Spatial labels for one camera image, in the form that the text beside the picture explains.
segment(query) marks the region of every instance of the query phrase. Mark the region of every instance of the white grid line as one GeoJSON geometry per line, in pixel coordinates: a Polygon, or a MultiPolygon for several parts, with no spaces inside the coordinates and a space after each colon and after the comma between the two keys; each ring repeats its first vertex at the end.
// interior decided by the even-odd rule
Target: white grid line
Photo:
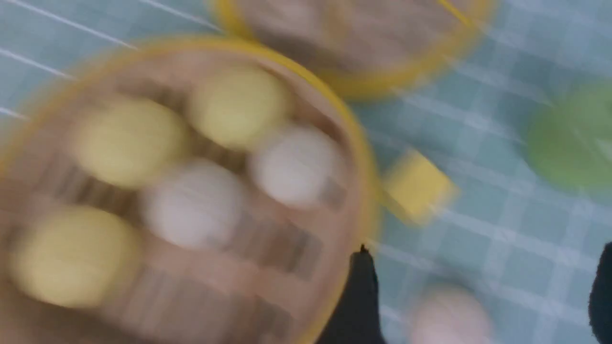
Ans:
{"type": "Polygon", "coordinates": [[[18,114],[10,109],[7,108],[3,108],[0,107],[0,114],[4,114],[6,116],[9,117],[14,117],[14,118],[18,118],[18,119],[23,119],[23,120],[27,120],[27,118],[25,116],[23,116],[22,114],[18,114]]]}
{"type": "MultiPolygon", "coordinates": [[[[410,144],[405,143],[403,140],[390,137],[388,134],[385,133],[379,133],[374,130],[367,130],[367,133],[368,137],[374,143],[383,144],[390,148],[398,150],[405,150],[411,147],[410,144]]],[[[426,153],[426,155],[429,155],[432,158],[447,161],[447,168],[449,169],[449,171],[471,176],[475,179],[478,179],[479,181],[493,186],[497,186],[500,189],[507,190],[512,193],[525,195],[526,188],[530,187],[531,184],[531,181],[527,180],[520,180],[519,183],[513,184],[512,179],[509,176],[506,176],[497,171],[493,171],[489,168],[476,165],[473,162],[459,159],[439,150],[425,148],[422,149],[422,152],[426,153]]],[[[533,200],[539,201],[550,206],[554,206],[558,209],[562,209],[567,212],[572,210],[572,202],[574,200],[574,197],[556,192],[548,188],[544,188],[541,190],[538,189],[538,191],[538,193],[532,196],[533,200]]],[[[590,218],[590,220],[602,225],[612,226],[612,213],[610,212],[610,209],[600,204],[593,204],[593,207],[597,210],[597,212],[593,214],[593,217],[590,218]]]]}
{"type": "MultiPolygon", "coordinates": [[[[513,42],[516,42],[517,45],[524,45],[527,35],[529,34],[529,30],[532,26],[533,17],[525,17],[520,16],[513,8],[509,9],[508,18],[506,21],[504,35],[509,37],[513,42]]],[[[488,65],[488,69],[491,70],[488,72],[488,77],[492,78],[492,83],[498,89],[502,88],[502,85],[509,84],[509,78],[506,75],[511,75],[512,70],[515,68],[516,64],[519,61],[519,51],[513,50],[511,53],[504,51],[502,49],[502,45],[497,43],[493,50],[493,57],[488,65]]],[[[532,86],[521,84],[520,96],[526,99],[531,99],[540,103],[549,103],[549,101],[542,95],[543,92],[539,89],[534,89],[532,86]]],[[[482,98],[482,94],[480,95],[480,101],[486,101],[482,98]]],[[[486,118],[487,124],[493,122],[492,118],[486,118]]],[[[514,175],[518,173],[521,165],[519,165],[514,171],[514,175]]],[[[516,177],[510,177],[510,188],[513,189],[513,185],[517,183],[516,177]]],[[[533,190],[533,186],[529,187],[525,192],[525,198],[529,199],[533,190]]],[[[526,202],[517,197],[516,194],[510,192],[506,200],[504,202],[502,208],[502,214],[498,220],[498,224],[496,226],[488,226],[490,234],[493,237],[493,240],[488,248],[487,255],[485,257],[485,266],[484,266],[484,274],[487,276],[489,280],[488,284],[490,290],[494,294],[503,294],[502,293],[502,283],[501,280],[504,275],[504,271],[506,270],[506,264],[510,259],[510,254],[514,247],[518,247],[520,245],[520,241],[518,240],[518,230],[520,228],[520,223],[522,221],[524,211],[526,209],[526,202]]],[[[518,299],[513,300],[514,302],[525,301],[526,299],[518,299]]]]}
{"type": "Polygon", "coordinates": [[[105,33],[100,32],[100,31],[96,31],[96,30],[93,30],[91,28],[88,28],[85,25],[81,25],[79,23],[75,23],[74,21],[70,21],[70,20],[68,20],[66,18],[60,17],[59,15],[51,13],[51,12],[49,12],[47,10],[40,9],[40,8],[38,8],[36,6],[32,6],[30,4],[27,4],[27,3],[23,2],[23,1],[21,1],[21,0],[4,0],[4,1],[9,3],[9,4],[13,4],[15,6],[18,6],[18,7],[27,9],[27,10],[30,10],[31,12],[38,13],[39,15],[42,15],[44,17],[53,19],[53,20],[58,21],[58,22],[60,22],[62,24],[66,24],[66,25],[71,26],[71,27],[73,27],[75,29],[79,29],[81,31],[87,32],[87,33],[92,34],[92,35],[94,35],[94,36],[96,36],[98,38],[105,39],[105,40],[107,40],[109,42],[113,42],[113,43],[116,43],[118,45],[122,45],[124,47],[130,48],[130,49],[134,49],[135,48],[133,45],[131,45],[131,44],[127,43],[127,42],[124,42],[124,41],[122,41],[120,39],[117,39],[115,37],[109,36],[109,35],[107,35],[105,33]]]}
{"type": "Polygon", "coordinates": [[[570,7],[556,5],[554,7],[544,8],[542,6],[533,6],[533,3],[531,1],[512,1],[512,4],[517,8],[525,10],[526,12],[530,12],[542,17],[565,19],[566,21],[571,20],[574,23],[580,24],[585,28],[588,28],[595,32],[599,32],[605,37],[612,39],[612,25],[604,23],[602,21],[594,20],[596,18],[595,16],[586,16],[582,13],[576,13],[576,11],[570,7]]]}
{"type": "MultiPolygon", "coordinates": [[[[424,78],[419,78],[416,82],[417,87],[419,86],[423,86],[426,83],[430,83],[430,80],[426,80],[424,78]]],[[[406,97],[406,91],[405,90],[399,90],[396,89],[394,90],[394,93],[398,96],[400,96],[402,99],[404,99],[404,97],[406,97]]],[[[402,109],[405,109],[407,105],[407,102],[402,101],[400,102],[400,106],[402,109]]],[[[395,119],[395,123],[400,122],[399,120],[399,116],[405,114],[405,111],[398,111],[397,113],[397,117],[395,119]]],[[[412,122],[410,125],[410,128],[406,128],[405,130],[412,136],[416,135],[416,133],[419,131],[419,129],[422,127],[423,121],[425,116],[419,116],[419,119],[417,122],[412,122]]],[[[400,287],[400,292],[395,300],[396,304],[401,304],[403,300],[407,300],[407,294],[408,294],[408,286],[411,283],[416,283],[416,281],[413,281],[410,279],[409,274],[405,274],[404,279],[401,281],[401,287],[400,287]]],[[[424,287],[424,284],[421,281],[421,284],[419,285],[418,288],[415,288],[416,292],[419,292],[419,290],[421,290],[424,287]]]]}
{"type": "Polygon", "coordinates": [[[451,105],[446,104],[440,100],[424,97],[418,94],[405,96],[403,98],[403,101],[410,105],[418,107],[421,110],[425,110],[427,112],[437,114],[438,116],[454,119],[460,122],[464,122],[466,118],[472,118],[471,121],[466,121],[465,125],[484,132],[495,134],[501,138],[505,138],[510,141],[514,141],[521,144],[524,143],[523,139],[520,138],[514,132],[514,130],[512,130],[506,125],[502,125],[499,123],[483,125],[483,123],[486,123],[487,117],[477,111],[463,111],[458,108],[454,108],[451,105]]]}
{"type": "MultiPolygon", "coordinates": [[[[392,143],[385,140],[384,144],[392,144],[392,143]]],[[[454,166],[454,163],[452,160],[450,160],[450,163],[448,164],[448,168],[452,169],[453,166],[454,166]]],[[[462,175],[471,175],[471,176],[474,175],[470,173],[469,170],[468,172],[466,172],[465,169],[460,169],[458,170],[458,172],[462,175]]],[[[485,174],[481,173],[481,175],[476,176],[476,178],[482,181],[486,179],[482,177],[483,175],[485,174]]],[[[511,182],[509,182],[510,178],[505,177],[505,176],[504,178],[507,181],[507,184],[504,184],[504,187],[506,190],[508,190],[511,194],[514,193],[516,195],[525,195],[524,189],[521,189],[520,193],[517,192],[517,189],[511,187],[511,182]]],[[[588,204],[589,206],[594,206],[591,202],[588,202],[588,204]]],[[[557,257],[558,257],[557,245],[537,239],[536,237],[531,237],[531,236],[527,236],[522,233],[518,233],[516,232],[514,228],[508,228],[502,225],[495,225],[492,223],[488,223],[481,219],[477,219],[477,218],[474,218],[468,215],[456,213],[454,211],[451,211],[450,209],[440,209],[438,212],[438,216],[440,216],[440,218],[443,219],[445,222],[452,223],[470,232],[488,237],[493,240],[506,240],[507,239],[508,241],[512,243],[514,247],[518,247],[527,252],[530,252],[535,255],[546,258],[550,261],[557,260],[557,257]]],[[[597,260],[590,258],[588,256],[585,256],[581,252],[576,251],[576,250],[567,250],[567,252],[570,253],[572,256],[577,257],[577,259],[569,261],[569,262],[565,262],[564,264],[569,264],[570,266],[573,266],[583,271],[595,272],[595,269],[597,268],[597,260]]]]}
{"type": "Polygon", "coordinates": [[[179,11],[177,9],[174,9],[174,8],[172,8],[170,6],[161,4],[161,3],[157,2],[157,1],[154,1],[154,0],[138,0],[138,1],[142,2],[143,4],[147,4],[147,5],[151,6],[151,7],[155,7],[156,9],[162,10],[164,12],[168,12],[170,14],[173,14],[173,15],[179,17],[179,18],[183,18],[183,19],[185,19],[187,21],[192,21],[194,23],[198,23],[198,24],[200,24],[202,26],[205,26],[205,27],[207,27],[209,29],[213,29],[213,30],[219,31],[219,32],[221,31],[221,29],[218,26],[212,24],[210,21],[208,21],[208,20],[206,20],[206,19],[204,19],[202,17],[198,17],[196,15],[191,15],[191,14],[188,14],[188,13],[185,13],[185,12],[181,12],[181,11],[179,11]]]}
{"type": "MultiPolygon", "coordinates": [[[[603,1],[604,0],[600,0],[599,2],[591,2],[593,4],[593,8],[590,8],[592,15],[594,15],[598,8],[601,7],[603,1]]],[[[582,8],[585,8],[587,4],[588,2],[582,4],[582,8]]],[[[581,40],[580,43],[582,44],[582,49],[574,47],[574,50],[567,50],[564,48],[567,45],[568,37],[578,29],[577,21],[578,18],[576,13],[569,15],[569,18],[566,20],[567,32],[559,52],[555,57],[556,65],[559,65],[561,61],[565,60],[563,57],[566,53],[577,54],[577,56],[573,56],[573,59],[570,59],[570,61],[573,61],[574,63],[572,67],[582,65],[582,62],[585,60],[586,50],[589,48],[591,40],[581,40]]],[[[564,87],[565,90],[568,90],[571,87],[571,81],[566,80],[566,82],[567,84],[561,86],[564,87]]],[[[576,199],[572,207],[572,211],[569,212],[570,218],[567,228],[565,229],[565,235],[558,247],[557,257],[554,260],[556,263],[554,265],[553,275],[549,281],[546,302],[544,302],[542,305],[543,308],[548,310],[548,313],[552,314],[549,314],[548,316],[540,314],[538,317],[534,331],[534,343],[539,344],[554,342],[554,334],[559,324],[559,315],[562,312],[562,309],[559,309],[559,307],[556,306],[560,301],[567,299],[569,294],[569,286],[577,269],[577,263],[581,261],[579,255],[577,255],[574,250],[570,250],[569,247],[571,245],[582,247],[586,237],[586,231],[584,228],[585,225],[588,225],[588,221],[586,219],[592,217],[592,213],[593,207],[591,206],[591,202],[589,202],[584,195],[582,195],[581,198],[576,199]]]]}
{"type": "MultiPolygon", "coordinates": [[[[447,275],[446,270],[442,266],[440,266],[435,261],[429,260],[428,258],[417,257],[413,254],[395,249],[391,246],[376,241],[368,241],[368,245],[374,247],[379,254],[382,254],[392,260],[408,264],[416,269],[434,275],[447,275]]],[[[542,296],[530,293],[526,290],[521,290],[518,288],[513,288],[504,285],[501,285],[499,286],[499,288],[496,288],[496,290],[494,290],[490,288],[490,286],[491,284],[495,283],[486,278],[477,280],[476,283],[478,284],[478,290],[483,292],[484,294],[510,301],[514,304],[518,304],[530,310],[536,311],[537,313],[549,314],[550,312],[550,309],[541,307],[541,305],[546,301],[546,299],[542,296]]],[[[559,317],[565,321],[582,327],[589,326],[588,314],[583,309],[574,308],[563,303],[559,303],[558,306],[554,309],[555,312],[557,309],[562,310],[562,312],[559,314],[559,317]]],[[[394,312],[391,308],[388,308],[387,311],[389,313],[394,312]]]]}
{"type": "Polygon", "coordinates": [[[62,77],[62,78],[65,78],[65,79],[73,79],[72,76],[70,76],[70,75],[68,75],[68,74],[66,74],[66,73],[64,73],[64,72],[62,72],[60,70],[48,67],[46,65],[43,65],[41,63],[38,63],[38,62],[36,62],[34,60],[31,60],[31,59],[26,58],[26,57],[24,57],[22,55],[13,53],[12,51],[9,51],[9,50],[6,50],[6,49],[0,48],[0,55],[3,55],[3,56],[5,56],[7,58],[10,58],[10,59],[14,59],[14,60],[19,61],[19,62],[21,62],[23,64],[27,64],[27,65],[32,66],[32,67],[36,67],[38,69],[45,70],[45,71],[47,71],[47,72],[49,72],[49,73],[51,73],[53,75],[57,75],[58,77],[62,77]]]}

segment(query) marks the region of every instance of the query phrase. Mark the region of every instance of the steamed bun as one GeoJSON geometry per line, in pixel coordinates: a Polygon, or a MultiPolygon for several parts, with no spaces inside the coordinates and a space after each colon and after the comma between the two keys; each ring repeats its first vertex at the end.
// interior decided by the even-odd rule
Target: steamed bun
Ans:
{"type": "Polygon", "coordinates": [[[95,178],[136,189],[185,156],[187,128],[151,100],[121,97],[87,114],[74,145],[76,161],[95,178]]]}
{"type": "Polygon", "coordinates": [[[411,318],[413,344],[489,344],[491,324],[478,300],[458,286],[431,290],[411,318]]]}
{"type": "Polygon", "coordinates": [[[266,140],[249,161],[255,184],[287,206],[314,206],[341,163],[337,143],[312,126],[292,125],[266,140]]]}
{"type": "Polygon", "coordinates": [[[18,241],[12,277],[28,295],[50,304],[93,308],[131,278],[141,240],[124,220],[87,206],[53,212],[18,241]]]}
{"type": "Polygon", "coordinates": [[[205,159],[178,168],[145,193],[144,215],[158,237],[181,247],[231,240],[246,201],[232,172],[205,159]]]}
{"type": "Polygon", "coordinates": [[[292,109],[290,93],[278,78],[255,65],[239,65],[196,88],[189,118],[217,144],[248,151],[285,123],[292,109]]]}

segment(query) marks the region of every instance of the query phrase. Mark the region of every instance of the blue checkered tablecloth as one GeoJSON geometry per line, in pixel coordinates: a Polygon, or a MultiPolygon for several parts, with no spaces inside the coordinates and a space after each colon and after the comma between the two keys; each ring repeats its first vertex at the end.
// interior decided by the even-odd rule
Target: blue checkered tablecloth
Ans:
{"type": "MultiPolygon", "coordinates": [[[[612,202],[566,195],[523,161],[533,115],[612,74],[612,2],[505,0],[465,61],[416,92],[353,105],[379,167],[407,149],[434,161],[460,197],[424,229],[388,213],[377,241],[381,316],[407,343],[405,313],[430,282],[459,274],[490,312],[497,344],[591,344],[586,307],[612,241],[612,202]]],[[[0,0],[0,140],[18,104],[73,63],[133,39],[220,34],[199,0],[0,0]]]]}

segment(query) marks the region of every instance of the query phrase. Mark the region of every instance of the steamer basket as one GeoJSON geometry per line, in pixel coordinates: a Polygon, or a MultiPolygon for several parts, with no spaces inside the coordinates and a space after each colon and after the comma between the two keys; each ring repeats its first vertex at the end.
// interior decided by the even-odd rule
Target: steamer basket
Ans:
{"type": "Polygon", "coordinates": [[[442,70],[480,37],[495,0],[215,0],[230,33],[315,71],[366,100],[442,70]]]}
{"type": "MultiPolygon", "coordinates": [[[[48,88],[25,113],[33,122],[0,162],[0,333],[3,343],[313,343],[345,284],[349,256],[376,231],[376,173],[359,126],[330,89],[296,63],[244,42],[180,37],[120,51],[48,88]],[[150,97],[183,113],[194,83],[235,62],[283,79],[296,118],[346,152],[323,206],[289,211],[252,192],[240,235],[227,247],[188,252],[147,235],[138,197],[79,170],[71,127],[108,95],[150,97]],[[6,262],[22,228],[59,204],[90,204],[131,221],[146,238],[136,280],[99,309],[46,305],[12,285],[6,262]]],[[[244,156],[193,133],[195,155],[244,172],[244,156]]]]}

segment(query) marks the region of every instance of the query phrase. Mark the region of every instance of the yellow steamer rim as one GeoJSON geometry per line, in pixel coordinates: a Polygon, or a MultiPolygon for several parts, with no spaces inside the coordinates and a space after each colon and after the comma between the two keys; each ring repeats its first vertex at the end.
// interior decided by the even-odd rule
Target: yellow steamer rim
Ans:
{"type": "MultiPolygon", "coordinates": [[[[149,40],[142,42],[136,47],[136,50],[119,50],[113,54],[105,54],[99,57],[98,60],[88,61],[71,71],[71,75],[76,76],[75,80],[55,81],[48,87],[43,88],[43,92],[39,93],[39,95],[44,96],[33,97],[33,101],[22,109],[23,114],[30,115],[31,121],[14,135],[0,154],[0,179],[6,177],[6,173],[12,166],[13,161],[19,156],[19,153],[29,142],[29,139],[34,136],[47,120],[53,117],[53,114],[57,114],[58,110],[63,108],[66,103],[75,99],[84,89],[102,80],[105,75],[112,74],[140,60],[183,49],[239,53],[265,59],[286,68],[313,86],[336,110],[343,129],[348,136],[348,144],[353,152],[353,159],[356,164],[359,187],[363,190],[364,198],[360,202],[359,212],[356,214],[359,227],[351,247],[356,251],[365,242],[366,238],[377,237],[379,230],[378,177],[373,156],[351,110],[328,85],[296,62],[268,48],[241,40],[221,37],[181,36],[149,40]]],[[[299,343],[313,343],[316,341],[340,299],[347,276],[348,270],[342,273],[342,275],[337,276],[334,287],[329,293],[328,300],[318,310],[315,320],[301,334],[299,343]]]]}
{"type": "MultiPolygon", "coordinates": [[[[375,100],[392,95],[394,90],[402,87],[418,86],[423,78],[431,78],[448,65],[449,58],[460,58],[468,53],[482,35],[478,25],[488,22],[496,7],[495,0],[472,0],[466,10],[460,10],[451,0],[432,0],[441,10],[449,12],[456,24],[440,39],[431,43],[429,49],[418,56],[410,56],[407,62],[401,62],[388,68],[346,73],[335,69],[316,70],[336,93],[350,100],[375,100]]],[[[354,0],[337,3],[338,8],[351,9],[354,0]]],[[[238,8],[236,0],[215,0],[214,11],[221,26],[228,33],[243,39],[258,41],[253,29],[247,23],[238,8]]],[[[344,14],[326,15],[324,25],[325,37],[331,42],[342,42],[346,34],[347,18],[344,14]]]]}

